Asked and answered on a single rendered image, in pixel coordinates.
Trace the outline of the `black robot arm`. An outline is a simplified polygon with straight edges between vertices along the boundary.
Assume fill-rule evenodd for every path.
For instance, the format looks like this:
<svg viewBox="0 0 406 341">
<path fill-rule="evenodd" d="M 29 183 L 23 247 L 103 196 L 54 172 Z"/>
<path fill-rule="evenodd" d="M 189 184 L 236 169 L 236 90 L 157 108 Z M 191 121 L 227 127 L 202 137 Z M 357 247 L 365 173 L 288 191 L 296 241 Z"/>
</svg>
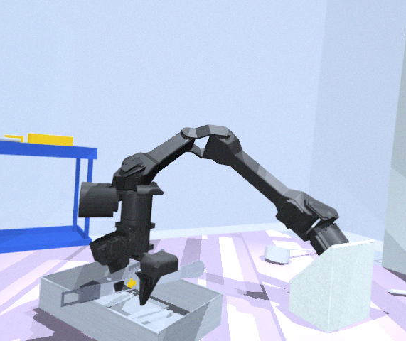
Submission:
<svg viewBox="0 0 406 341">
<path fill-rule="evenodd" d="M 194 144 L 196 139 L 207 136 L 205 148 Z M 78 218 L 113 217 L 121 201 L 120 217 L 150 219 L 153 195 L 164 194 L 153 179 L 185 152 L 233 168 L 275 205 L 277 220 L 303 242 L 310 241 L 319 256 L 331 245 L 350 243 L 334 223 L 339 218 L 335 209 L 304 191 L 285 186 L 243 151 L 238 137 L 229 128 L 211 124 L 185 127 L 152 151 L 125 158 L 122 167 L 113 173 L 112 184 L 82 182 Z M 319 223 L 311 227 L 318 219 Z M 130 227 L 124 231 L 117 223 L 116 231 L 89 243 L 93 259 L 102 266 L 125 254 L 135 255 L 133 233 Z"/>
</svg>

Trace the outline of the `grey metal tongs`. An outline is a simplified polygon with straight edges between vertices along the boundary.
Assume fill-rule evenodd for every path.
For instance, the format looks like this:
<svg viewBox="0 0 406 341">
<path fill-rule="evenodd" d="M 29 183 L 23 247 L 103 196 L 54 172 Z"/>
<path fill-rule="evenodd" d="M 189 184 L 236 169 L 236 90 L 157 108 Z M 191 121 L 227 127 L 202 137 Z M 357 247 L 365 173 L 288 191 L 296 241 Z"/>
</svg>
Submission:
<svg viewBox="0 0 406 341">
<path fill-rule="evenodd" d="M 90 281 L 90 282 L 80 286 L 79 289 L 62 292 L 60 307 L 78 304 L 78 303 L 81 304 L 81 303 L 93 301 L 93 300 L 98 300 L 98 299 L 100 299 L 100 297 L 110 296 L 110 294 L 113 294 L 113 293 L 120 293 L 120 292 L 130 291 L 130 290 L 139 288 L 139 287 L 132 288 L 132 286 L 136 285 L 136 281 L 132 281 L 132 280 L 133 280 L 133 278 L 138 278 L 138 276 L 128 278 L 128 276 L 135 274 L 136 271 L 141 271 L 141 269 L 139 267 L 140 267 L 140 262 L 135 261 L 134 263 L 127 265 L 127 267 L 120 269 L 111 275 L 108 275 L 97 281 L 94 281 L 94 280 Z M 198 277 L 201 277 L 201 275 L 203 275 L 204 269 L 205 269 L 205 264 L 203 263 L 203 261 L 197 260 L 196 262 L 193 262 L 192 264 L 190 263 L 189 265 L 186 264 L 185 266 L 179 267 L 178 271 L 176 271 L 176 272 L 162 276 L 160 278 L 160 280 L 158 280 L 156 285 L 168 283 L 168 282 L 172 282 L 172 281 L 178 281 L 178 280 L 181 280 L 181 278 L 198 278 Z M 128 279 L 126 279 L 126 278 L 128 278 Z M 127 289 L 124 291 L 113 292 L 114 284 L 116 284 L 120 281 L 126 281 L 126 280 L 130 280 L 130 282 L 128 283 L 128 286 L 127 286 L 127 287 L 130 287 L 130 289 Z M 79 291 L 78 301 L 74 301 L 71 303 L 64 303 L 64 296 L 67 293 L 74 293 L 74 292 L 78 292 L 78 291 Z"/>
</svg>

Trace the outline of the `silver saucepan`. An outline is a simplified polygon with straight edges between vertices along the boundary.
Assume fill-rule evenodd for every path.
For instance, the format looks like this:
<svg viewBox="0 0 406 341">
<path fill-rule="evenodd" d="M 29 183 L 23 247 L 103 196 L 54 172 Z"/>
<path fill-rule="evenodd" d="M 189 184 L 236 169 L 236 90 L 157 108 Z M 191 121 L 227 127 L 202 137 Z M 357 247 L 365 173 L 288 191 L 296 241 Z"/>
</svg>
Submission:
<svg viewBox="0 0 406 341">
<path fill-rule="evenodd" d="M 290 250 L 315 251 L 315 249 L 285 249 L 282 247 L 267 245 L 265 249 L 265 258 L 280 263 L 289 263 Z"/>
</svg>

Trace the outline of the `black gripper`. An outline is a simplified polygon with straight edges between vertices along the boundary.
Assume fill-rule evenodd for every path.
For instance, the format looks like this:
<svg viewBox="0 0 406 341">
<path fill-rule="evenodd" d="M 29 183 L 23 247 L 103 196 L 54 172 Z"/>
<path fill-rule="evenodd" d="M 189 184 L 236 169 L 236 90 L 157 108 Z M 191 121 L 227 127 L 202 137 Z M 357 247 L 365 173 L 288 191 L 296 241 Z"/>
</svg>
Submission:
<svg viewBox="0 0 406 341">
<path fill-rule="evenodd" d="M 151 218 L 129 220 L 120 217 L 120 221 L 115 222 L 114 228 L 117 228 L 117 223 L 121 224 L 122 230 L 125 231 L 125 227 L 130 227 L 130 231 L 134 232 L 136 254 L 132 256 L 125 254 L 113 260 L 108 264 L 110 273 L 127 267 L 130 259 L 139 261 L 141 271 L 136 271 L 135 274 L 139 277 L 139 302 L 140 305 L 145 305 L 158 280 L 162 276 L 178 271 L 179 260 L 176 255 L 164 251 L 149 254 L 149 251 L 154 250 L 154 244 L 150 243 L 150 232 L 156 226 Z"/>
</svg>

